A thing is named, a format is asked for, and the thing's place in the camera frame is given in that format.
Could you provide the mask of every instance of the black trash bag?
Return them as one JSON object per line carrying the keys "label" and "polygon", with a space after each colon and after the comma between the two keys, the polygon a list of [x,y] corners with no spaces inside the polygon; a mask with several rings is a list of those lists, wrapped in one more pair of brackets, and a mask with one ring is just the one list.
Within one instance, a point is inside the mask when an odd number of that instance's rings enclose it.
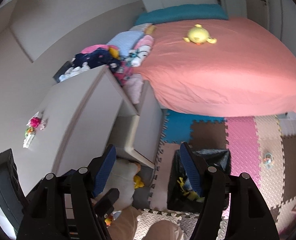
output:
{"label": "black trash bag", "polygon": [[[199,151],[193,151],[194,154],[202,156],[209,166],[214,166],[225,174],[230,174],[230,151],[219,149],[203,149]],[[170,172],[169,184],[168,184],[168,197],[167,208],[169,210],[177,212],[188,212],[199,214],[203,205],[202,199],[189,200],[184,195],[182,188],[178,182],[179,178],[183,178],[183,181],[187,181],[188,176],[185,171],[184,165],[180,160],[180,152],[175,152],[172,168]],[[229,204],[229,194],[225,195],[225,203],[223,210],[227,209]]]}

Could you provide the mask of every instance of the mattress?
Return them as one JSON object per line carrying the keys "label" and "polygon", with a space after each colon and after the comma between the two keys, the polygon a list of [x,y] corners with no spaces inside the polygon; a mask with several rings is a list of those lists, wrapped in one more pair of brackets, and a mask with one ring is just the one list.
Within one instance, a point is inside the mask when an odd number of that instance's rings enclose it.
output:
{"label": "mattress", "polygon": [[[183,40],[201,24],[216,44]],[[149,80],[159,103],[210,116],[296,112],[296,58],[274,35],[245,18],[158,24],[151,54],[134,72]]]}

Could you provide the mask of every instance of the pink flower decoration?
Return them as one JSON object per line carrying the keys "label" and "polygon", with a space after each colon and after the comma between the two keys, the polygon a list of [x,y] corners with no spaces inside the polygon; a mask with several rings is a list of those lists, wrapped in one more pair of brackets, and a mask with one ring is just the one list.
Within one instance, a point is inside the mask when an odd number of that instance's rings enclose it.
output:
{"label": "pink flower decoration", "polygon": [[32,117],[30,120],[30,126],[37,128],[39,124],[41,123],[41,119],[37,117]]}

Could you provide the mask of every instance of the closet door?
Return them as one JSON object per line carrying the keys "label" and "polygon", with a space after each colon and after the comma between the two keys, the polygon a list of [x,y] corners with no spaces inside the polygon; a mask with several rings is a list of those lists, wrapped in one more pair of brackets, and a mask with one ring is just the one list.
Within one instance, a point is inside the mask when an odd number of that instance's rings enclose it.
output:
{"label": "closet door", "polygon": [[248,19],[269,30],[268,0],[246,0]]}

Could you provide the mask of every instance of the blue foam tile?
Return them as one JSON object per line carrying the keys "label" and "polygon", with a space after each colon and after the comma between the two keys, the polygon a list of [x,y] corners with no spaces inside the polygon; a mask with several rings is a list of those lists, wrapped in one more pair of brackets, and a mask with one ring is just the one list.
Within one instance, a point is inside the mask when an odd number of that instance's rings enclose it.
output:
{"label": "blue foam tile", "polygon": [[168,143],[189,142],[190,140],[190,126],[192,121],[196,120],[204,122],[224,122],[223,117],[204,116],[196,114],[182,114],[172,110],[167,111],[167,123],[165,123],[166,129],[163,131],[163,141]]}

